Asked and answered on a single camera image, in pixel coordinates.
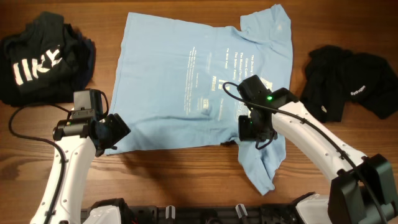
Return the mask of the light blue printed t-shirt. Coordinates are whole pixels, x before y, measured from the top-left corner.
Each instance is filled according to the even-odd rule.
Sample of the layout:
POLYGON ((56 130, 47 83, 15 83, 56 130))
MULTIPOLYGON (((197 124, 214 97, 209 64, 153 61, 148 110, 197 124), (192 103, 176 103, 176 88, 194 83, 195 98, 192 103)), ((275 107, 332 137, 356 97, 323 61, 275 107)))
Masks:
POLYGON ((257 75, 270 90, 288 88, 292 64, 291 21, 279 4, 241 16, 239 28, 131 12, 110 107, 131 132, 106 153, 234 141, 248 179, 266 194, 286 157, 285 138, 261 150, 239 140, 238 119, 249 111, 236 84, 257 75))

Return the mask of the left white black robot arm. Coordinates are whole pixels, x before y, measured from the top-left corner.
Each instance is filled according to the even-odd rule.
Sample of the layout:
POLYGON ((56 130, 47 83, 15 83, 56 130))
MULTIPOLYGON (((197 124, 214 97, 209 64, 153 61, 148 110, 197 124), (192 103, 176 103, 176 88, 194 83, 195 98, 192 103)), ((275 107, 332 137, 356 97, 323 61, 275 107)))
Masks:
POLYGON ((118 115, 61 120, 53 131, 52 169, 41 203, 31 223, 80 223, 81 203, 88 170, 131 130, 118 115))

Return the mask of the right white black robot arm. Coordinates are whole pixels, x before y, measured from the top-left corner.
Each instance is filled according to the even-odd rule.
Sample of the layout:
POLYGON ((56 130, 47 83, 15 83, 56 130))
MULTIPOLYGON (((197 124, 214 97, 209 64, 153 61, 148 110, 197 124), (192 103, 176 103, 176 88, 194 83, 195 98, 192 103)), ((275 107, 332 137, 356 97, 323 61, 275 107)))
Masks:
POLYGON ((239 119, 239 137, 262 149, 283 135, 330 183, 328 195, 305 197, 295 207, 304 223, 387 223, 397 217, 397 190, 390 162, 347 145, 285 88, 238 87, 250 114, 239 119))

